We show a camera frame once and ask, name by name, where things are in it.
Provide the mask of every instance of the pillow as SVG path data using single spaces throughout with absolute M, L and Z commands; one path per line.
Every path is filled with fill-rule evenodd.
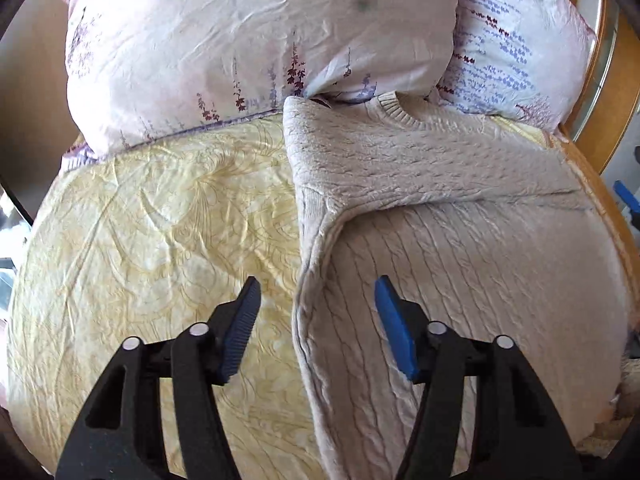
M 98 156 L 289 95 L 427 94 L 458 0 L 70 0 L 68 102 Z
M 547 131 L 568 117 L 595 40 L 569 0 L 458 0 L 456 14 L 453 57 L 430 100 Z

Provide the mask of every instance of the bed sheet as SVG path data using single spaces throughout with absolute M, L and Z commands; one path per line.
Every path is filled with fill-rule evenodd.
M 85 397 L 128 335 L 177 336 L 249 275 L 262 307 L 240 373 L 215 388 L 244 478 L 324 478 L 290 334 L 298 227 L 282 118 L 172 138 L 60 174 L 12 299 L 8 403 L 54 471 Z M 170 469 L 184 474 L 170 380 Z

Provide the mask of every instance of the beige sweater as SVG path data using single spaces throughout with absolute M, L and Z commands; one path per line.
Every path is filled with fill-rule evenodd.
M 630 298 L 561 154 L 484 116 L 404 100 L 414 116 L 394 93 L 284 109 L 302 256 L 294 345 L 332 480 L 393 478 L 417 411 L 375 310 L 381 274 L 460 335 L 514 337 L 575 440 L 620 378 Z M 472 427 L 466 404 L 457 470 Z

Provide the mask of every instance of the wall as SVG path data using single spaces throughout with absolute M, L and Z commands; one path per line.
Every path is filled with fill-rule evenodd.
M 0 175 L 34 217 L 78 136 L 66 105 L 66 5 L 25 0 L 0 40 Z

